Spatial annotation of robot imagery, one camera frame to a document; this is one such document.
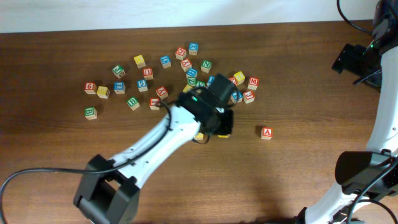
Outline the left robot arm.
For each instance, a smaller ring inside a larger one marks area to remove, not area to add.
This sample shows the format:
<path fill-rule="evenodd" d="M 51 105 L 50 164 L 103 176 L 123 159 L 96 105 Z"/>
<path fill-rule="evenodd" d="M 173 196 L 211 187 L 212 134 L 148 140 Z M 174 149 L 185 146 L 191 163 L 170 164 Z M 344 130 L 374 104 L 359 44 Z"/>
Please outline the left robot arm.
<path fill-rule="evenodd" d="M 110 159 L 93 157 L 80 180 L 73 203 L 94 224 L 131 223 L 140 190 L 150 175 L 179 147 L 198 133 L 230 134 L 233 110 L 228 103 L 239 92 L 218 74 L 208 87 L 181 92 L 167 114 L 145 136 Z"/>

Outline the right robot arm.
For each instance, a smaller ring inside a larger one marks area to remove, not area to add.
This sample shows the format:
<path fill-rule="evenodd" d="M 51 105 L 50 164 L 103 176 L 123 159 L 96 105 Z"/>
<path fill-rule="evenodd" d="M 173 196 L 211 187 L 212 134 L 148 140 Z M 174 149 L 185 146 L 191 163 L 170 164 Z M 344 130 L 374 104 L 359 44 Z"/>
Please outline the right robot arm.
<path fill-rule="evenodd" d="M 356 223 L 353 214 L 374 204 L 394 223 L 397 217 L 381 203 L 397 195 L 397 1 L 377 2 L 367 46 L 344 46 L 332 69 L 346 70 L 380 92 L 373 131 L 363 151 L 345 151 L 336 163 L 335 183 L 310 207 L 303 208 L 292 223 Z"/>

